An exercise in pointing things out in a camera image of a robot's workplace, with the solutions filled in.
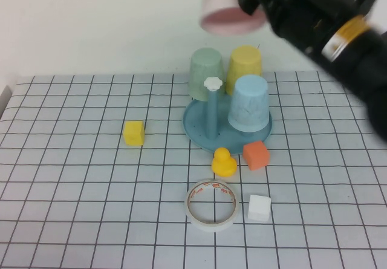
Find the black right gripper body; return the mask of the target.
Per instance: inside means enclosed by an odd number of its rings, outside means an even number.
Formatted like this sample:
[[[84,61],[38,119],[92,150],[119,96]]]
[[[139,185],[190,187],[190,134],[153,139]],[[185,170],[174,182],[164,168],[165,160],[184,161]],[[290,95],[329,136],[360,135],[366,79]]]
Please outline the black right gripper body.
[[[358,13],[341,0],[259,0],[273,32],[310,59],[334,33]]]

